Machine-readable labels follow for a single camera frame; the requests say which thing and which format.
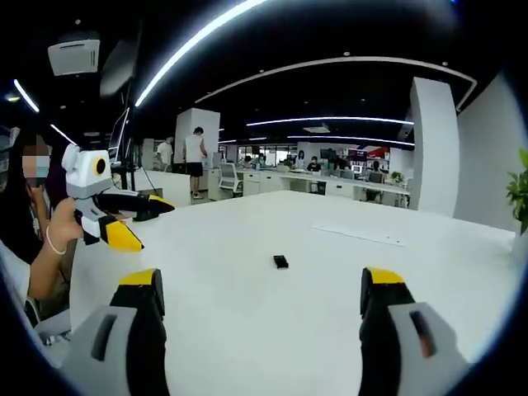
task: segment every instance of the hair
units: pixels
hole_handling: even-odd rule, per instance
[[[22,129],[9,152],[6,189],[1,194],[0,239],[21,260],[31,264],[42,248],[42,241],[35,234],[31,216],[31,198],[27,194],[27,181],[22,169],[24,148],[36,145],[38,134]],[[16,232],[12,225],[17,224]]]

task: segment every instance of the man in white tank top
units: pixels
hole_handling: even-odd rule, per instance
[[[200,177],[204,175],[202,159],[207,158],[204,138],[201,137],[203,134],[204,130],[199,126],[183,143],[183,162],[186,163],[187,175],[191,176],[192,195],[195,200],[201,198]]]

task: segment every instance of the black ceiling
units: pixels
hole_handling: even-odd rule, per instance
[[[13,59],[2,92],[18,78],[44,109],[42,124],[60,125],[81,139],[88,130],[108,130],[122,112],[121,97],[98,101],[93,88],[98,76],[55,78],[47,48],[59,35],[76,28],[101,33],[104,61],[119,39],[134,39],[141,30],[137,73],[131,85],[134,103],[171,54],[200,28],[242,0],[152,0],[138,7],[104,2],[92,9],[67,11],[49,6],[2,26],[8,37],[5,54]],[[450,84],[455,103],[470,83],[429,68],[386,62],[342,62],[258,78],[195,104],[208,92],[243,78],[301,62],[343,57],[382,56],[413,59],[449,68],[478,81],[474,97],[488,85],[500,66],[493,32],[479,29],[463,13],[462,2],[269,0],[221,27],[187,53],[135,109],[134,133],[163,137],[173,134],[179,112],[191,106],[221,113],[221,139],[266,136],[285,141],[306,134],[318,122],[246,127],[250,122],[317,116],[365,116],[404,120],[413,77]],[[67,105],[63,111],[61,105]],[[13,110],[13,107],[25,109]],[[2,104],[3,124],[20,124],[30,114],[22,101]],[[327,122],[332,134],[396,139],[401,125],[373,122]]]

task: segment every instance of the ceiling light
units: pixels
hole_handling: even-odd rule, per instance
[[[59,128],[57,128],[55,125],[53,124],[50,124],[49,125],[50,127],[52,127],[54,130],[56,130],[57,132],[59,132],[68,142],[70,142],[71,144],[75,144],[77,146],[77,143],[75,143],[73,140],[71,140],[68,136],[66,136],[66,134],[60,130]]]
[[[253,122],[251,124],[247,124],[246,126],[279,124],[281,122],[321,121],[321,120],[378,121],[378,122],[389,122],[389,123],[393,123],[393,124],[414,125],[414,123],[412,121],[391,120],[391,119],[388,119],[388,118],[371,118],[371,117],[309,117],[309,118],[289,118],[287,120],[273,120],[273,121]]]
[[[24,88],[22,88],[22,85],[20,85],[20,83],[18,82],[18,80],[15,78],[13,80],[13,83],[15,84],[15,87],[16,89],[19,91],[19,93],[22,95],[22,97],[24,98],[24,100],[26,101],[26,103],[28,105],[30,105],[30,107],[33,109],[33,111],[35,113],[38,113],[39,112],[39,108],[36,106],[36,104],[31,100],[31,98],[29,97],[29,95],[26,93],[26,91],[24,91]]]
[[[187,41],[171,58],[162,66],[161,69],[156,73],[154,78],[150,81],[145,90],[139,95],[138,101],[135,103],[135,106],[141,106],[141,103],[145,100],[147,95],[153,90],[159,80],[170,70],[170,68],[180,60],[183,55],[189,52],[194,46],[200,43],[205,37],[210,35],[212,32],[216,31],[232,19],[238,17],[239,15],[244,14],[245,12],[251,10],[253,7],[256,7],[267,0],[247,0],[237,6],[231,8],[229,11],[218,16],[212,22],[210,22],[206,27],[201,31],[196,33],[189,41]]]
[[[404,146],[413,146],[414,143],[400,142],[398,140],[385,139],[371,139],[371,138],[357,138],[353,136],[288,136],[288,139],[338,139],[338,140],[364,140],[367,142],[380,142],[390,144],[403,144]]]

